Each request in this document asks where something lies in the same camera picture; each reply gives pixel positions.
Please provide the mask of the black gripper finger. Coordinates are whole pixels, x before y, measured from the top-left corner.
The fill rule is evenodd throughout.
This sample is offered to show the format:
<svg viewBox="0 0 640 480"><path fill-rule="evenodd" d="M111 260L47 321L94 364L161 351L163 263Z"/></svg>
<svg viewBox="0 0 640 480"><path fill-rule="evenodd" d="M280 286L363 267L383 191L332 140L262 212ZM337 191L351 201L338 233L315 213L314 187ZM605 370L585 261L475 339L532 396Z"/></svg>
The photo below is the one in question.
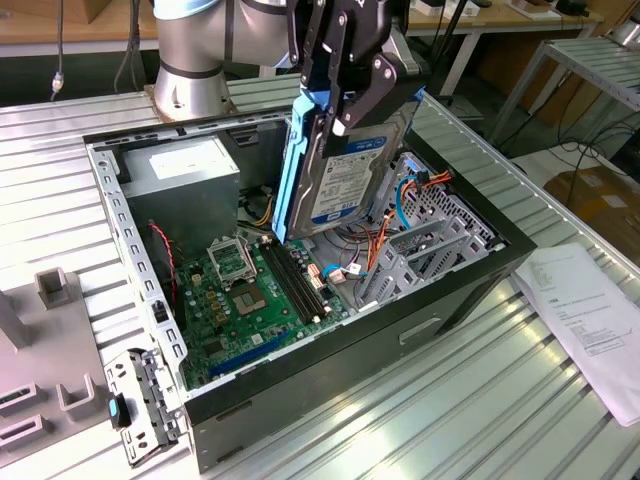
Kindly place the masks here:
<svg viewBox="0 0 640 480"><path fill-rule="evenodd" d="M309 91L325 87L328 55L323 48L326 27L327 1L302 1L301 26L304 29L302 44L302 84Z"/></svg>
<svg viewBox="0 0 640 480"><path fill-rule="evenodd" d="M326 119L323 122L323 154L333 154L346 144L344 137L355 128L371 127L383 123L398 107L399 95L395 92L401 76L399 55L388 50L386 44L394 33L393 26L382 51L373 57L368 82L363 90L343 92L337 84L337 60L327 58L326 83L329 92Z"/></svg>

